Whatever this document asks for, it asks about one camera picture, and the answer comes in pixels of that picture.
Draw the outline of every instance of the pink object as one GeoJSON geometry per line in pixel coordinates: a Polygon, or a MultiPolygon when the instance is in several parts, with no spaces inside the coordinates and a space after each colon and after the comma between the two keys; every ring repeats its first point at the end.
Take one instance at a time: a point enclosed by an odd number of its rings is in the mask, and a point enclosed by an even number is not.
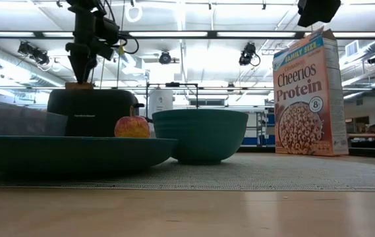
{"type": "Polygon", "coordinates": [[[149,138],[149,124],[139,116],[123,117],[114,128],[114,136],[119,138],[149,138]]]}

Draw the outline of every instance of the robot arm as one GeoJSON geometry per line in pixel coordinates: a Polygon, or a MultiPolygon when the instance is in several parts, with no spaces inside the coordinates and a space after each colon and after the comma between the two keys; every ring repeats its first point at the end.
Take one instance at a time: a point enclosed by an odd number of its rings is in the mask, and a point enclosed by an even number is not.
{"type": "Polygon", "coordinates": [[[112,48],[119,41],[119,26],[110,19],[98,0],[67,0],[69,11],[76,14],[74,42],[66,44],[69,60],[77,82],[88,81],[90,71],[97,65],[96,55],[111,60],[112,48]]]}

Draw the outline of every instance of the teal plate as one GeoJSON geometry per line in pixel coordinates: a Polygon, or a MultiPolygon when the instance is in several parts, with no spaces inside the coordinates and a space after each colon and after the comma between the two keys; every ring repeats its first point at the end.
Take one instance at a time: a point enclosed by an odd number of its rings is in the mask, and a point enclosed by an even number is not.
{"type": "Polygon", "coordinates": [[[139,171],[166,161],[177,140],[0,136],[0,172],[84,174],[139,171]]]}

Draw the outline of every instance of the metal rack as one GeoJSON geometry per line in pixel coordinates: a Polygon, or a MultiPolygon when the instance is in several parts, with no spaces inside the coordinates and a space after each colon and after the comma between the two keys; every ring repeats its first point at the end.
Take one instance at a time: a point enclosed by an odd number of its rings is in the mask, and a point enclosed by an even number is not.
{"type": "Polygon", "coordinates": [[[258,138],[258,146],[275,146],[275,144],[268,144],[270,136],[275,135],[268,134],[268,128],[275,128],[275,113],[273,111],[270,111],[269,109],[265,109],[264,112],[257,112],[256,114],[256,136],[258,138]],[[274,116],[273,122],[271,121],[271,119],[269,119],[269,115],[274,116]]]}

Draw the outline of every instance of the cheerios cereal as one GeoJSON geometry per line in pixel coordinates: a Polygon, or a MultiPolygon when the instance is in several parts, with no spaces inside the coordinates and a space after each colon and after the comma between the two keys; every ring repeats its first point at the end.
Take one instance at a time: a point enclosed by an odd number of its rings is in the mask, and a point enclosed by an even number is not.
{"type": "Polygon", "coordinates": [[[348,154],[337,42],[318,30],[274,55],[275,150],[348,154]]]}
{"type": "Polygon", "coordinates": [[[284,110],[279,122],[279,139],[292,154],[310,154],[322,138],[322,121],[307,103],[298,102],[284,110]]]}

